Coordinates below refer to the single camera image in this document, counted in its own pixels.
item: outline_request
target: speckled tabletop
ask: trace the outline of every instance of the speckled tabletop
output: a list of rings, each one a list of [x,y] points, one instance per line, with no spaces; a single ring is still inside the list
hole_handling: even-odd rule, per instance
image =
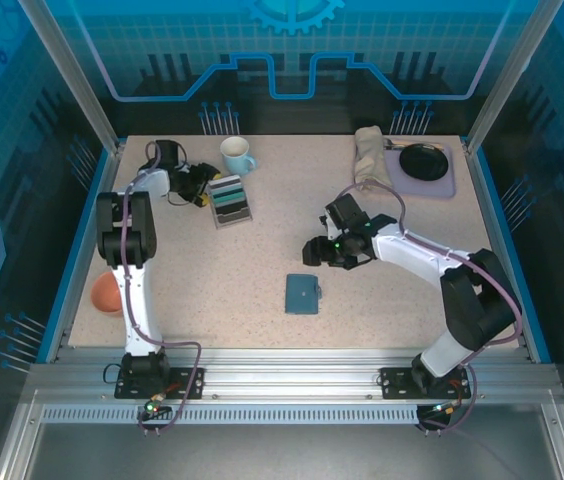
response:
[[[172,137],[193,163],[220,168],[220,136]],[[423,347],[444,329],[442,297],[400,267],[371,262],[352,271],[305,267],[305,242],[323,235],[318,217],[352,180],[352,136],[246,137],[259,168],[244,177],[252,222],[216,230],[211,210],[152,205],[158,235],[151,286],[166,340],[195,339],[224,348]],[[397,137],[408,140],[408,137]],[[466,251],[488,247],[486,230],[458,137],[415,137],[442,142],[454,155],[456,195],[451,199],[406,196],[408,228]],[[145,163],[154,137],[129,137],[116,179],[126,185]],[[381,193],[355,193],[370,216],[399,214]],[[90,301],[94,280],[106,271],[97,255],[86,279],[69,343],[123,346],[124,321],[97,312]],[[317,275],[318,315],[286,315],[286,275]]]

